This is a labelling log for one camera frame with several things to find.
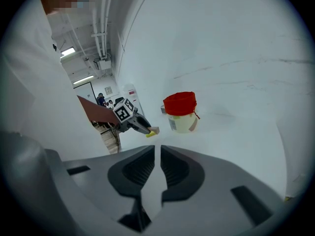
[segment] ceiling light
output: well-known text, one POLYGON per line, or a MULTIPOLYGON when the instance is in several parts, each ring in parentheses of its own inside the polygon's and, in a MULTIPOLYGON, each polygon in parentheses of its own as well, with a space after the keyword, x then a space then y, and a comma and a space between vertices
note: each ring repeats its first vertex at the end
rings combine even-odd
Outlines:
POLYGON ((75 52, 75 50, 74 50, 73 47, 71 47, 71 48, 69 48, 67 50, 64 50, 63 52, 61 52, 61 54, 62 54, 61 58, 63 58, 64 56, 67 56, 67 55, 69 55, 71 53, 74 53, 74 52, 75 52))
POLYGON ((73 82, 74 84, 77 84, 77 83, 79 83, 79 82, 81 82, 81 81, 84 81, 84 80, 88 80, 88 79, 91 79, 91 78, 93 78, 94 76, 93 75, 91 75, 91 76, 89 76, 89 77, 86 77, 86 78, 84 78, 84 79, 82 79, 82 80, 79 80, 79 81, 76 81, 76 82, 73 82))

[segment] yellow tip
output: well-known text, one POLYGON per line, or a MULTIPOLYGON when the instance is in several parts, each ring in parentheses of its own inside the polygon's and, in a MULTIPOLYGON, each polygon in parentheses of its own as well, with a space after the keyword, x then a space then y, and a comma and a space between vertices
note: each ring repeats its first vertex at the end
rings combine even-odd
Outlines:
POLYGON ((156 133, 154 131, 151 131, 149 134, 146 135, 146 137, 151 137, 151 136, 154 136, 156 135, 156 133))

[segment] white lab coat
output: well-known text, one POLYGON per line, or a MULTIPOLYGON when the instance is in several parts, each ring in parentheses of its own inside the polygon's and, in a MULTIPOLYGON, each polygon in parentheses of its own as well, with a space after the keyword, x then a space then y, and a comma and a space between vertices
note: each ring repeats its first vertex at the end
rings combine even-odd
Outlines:
POLYGON ((55 51, 40 0, 27 0, 1 43, 0 129, 20 132, 62 161, 109 154, 55 51))

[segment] red lid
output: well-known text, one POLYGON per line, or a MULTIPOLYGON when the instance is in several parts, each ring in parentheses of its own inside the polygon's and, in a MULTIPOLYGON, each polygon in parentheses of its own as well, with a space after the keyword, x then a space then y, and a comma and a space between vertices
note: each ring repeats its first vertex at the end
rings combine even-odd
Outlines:
POLYGON ((172 116, 185 116, 195 112, 197 105, 194 92, 178 92, 163 100, 165 111, 172 116))

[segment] plastic container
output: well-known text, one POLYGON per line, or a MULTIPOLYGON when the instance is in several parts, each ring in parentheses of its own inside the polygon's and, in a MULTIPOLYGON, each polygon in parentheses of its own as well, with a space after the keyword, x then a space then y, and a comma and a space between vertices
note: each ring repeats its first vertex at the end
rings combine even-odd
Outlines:
POLYGON ((177 133, 193 132, 199 116, 195 113, 197 105, 194 92, 179 92, 163 100, 170 127, 177 133))

